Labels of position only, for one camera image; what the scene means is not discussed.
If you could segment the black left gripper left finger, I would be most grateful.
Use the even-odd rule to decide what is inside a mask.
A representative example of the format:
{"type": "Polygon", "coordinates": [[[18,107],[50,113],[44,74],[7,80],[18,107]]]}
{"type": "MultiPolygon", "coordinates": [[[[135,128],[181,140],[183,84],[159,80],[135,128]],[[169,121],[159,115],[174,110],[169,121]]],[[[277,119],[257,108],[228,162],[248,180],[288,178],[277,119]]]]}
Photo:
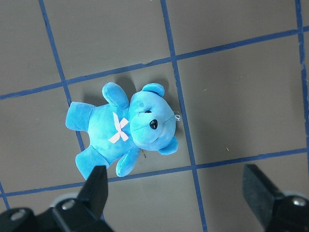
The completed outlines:
{"type": "Polygon", "coordinates": [[[39,215],[26,207],[0,214],[2,232],[112,232],[101,219],[108,198],[105,166],[96,166],[75,198],[66,198],[39,215]]]}

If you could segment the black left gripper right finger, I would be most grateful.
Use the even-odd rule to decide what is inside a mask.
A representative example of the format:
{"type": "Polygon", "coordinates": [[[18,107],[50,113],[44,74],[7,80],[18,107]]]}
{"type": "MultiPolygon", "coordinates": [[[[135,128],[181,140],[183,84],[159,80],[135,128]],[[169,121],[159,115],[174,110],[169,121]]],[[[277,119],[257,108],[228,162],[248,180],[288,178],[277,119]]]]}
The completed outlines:
{"type": "Polygon", "coordinates": [[[265,232],[307,232],[309,200],[281,191],[255,164],[243,168],[242,194],[265,232]]]}

